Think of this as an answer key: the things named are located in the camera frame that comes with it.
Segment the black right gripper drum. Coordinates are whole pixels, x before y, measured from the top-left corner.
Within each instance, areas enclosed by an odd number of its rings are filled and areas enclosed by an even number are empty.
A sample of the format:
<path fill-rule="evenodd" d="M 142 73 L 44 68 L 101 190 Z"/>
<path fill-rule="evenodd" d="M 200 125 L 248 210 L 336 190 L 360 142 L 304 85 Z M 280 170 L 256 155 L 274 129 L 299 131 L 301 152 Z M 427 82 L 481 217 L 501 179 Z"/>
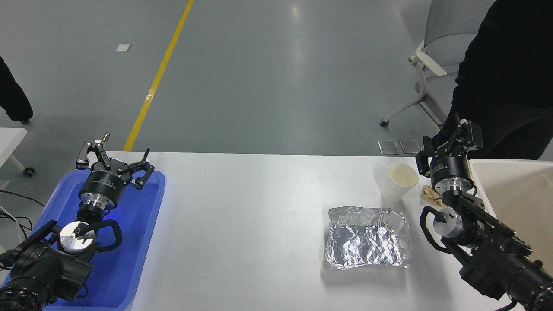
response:
<path fill-rule="evenodd" d="M 433 187 L 473 185 L 464 157 L 434 158 L 430 163 L 430 178 Z"/>

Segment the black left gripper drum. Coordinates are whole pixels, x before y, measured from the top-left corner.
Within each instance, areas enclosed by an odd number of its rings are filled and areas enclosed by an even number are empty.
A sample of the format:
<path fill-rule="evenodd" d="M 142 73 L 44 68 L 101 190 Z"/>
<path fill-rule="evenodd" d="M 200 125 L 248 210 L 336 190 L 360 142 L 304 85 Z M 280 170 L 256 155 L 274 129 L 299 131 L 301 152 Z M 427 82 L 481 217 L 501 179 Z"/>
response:
<path fill-rule="evenodd" d="M 105 171 L 94 171 L 91 172 L 83 187 L 81 187 L 79 198 L 81 202 L 85 203 L 94 200 L 97 195 L 102 195 L 111 203 L 119 203 L 125 187 L 126 182 L 118 175 Z"/>

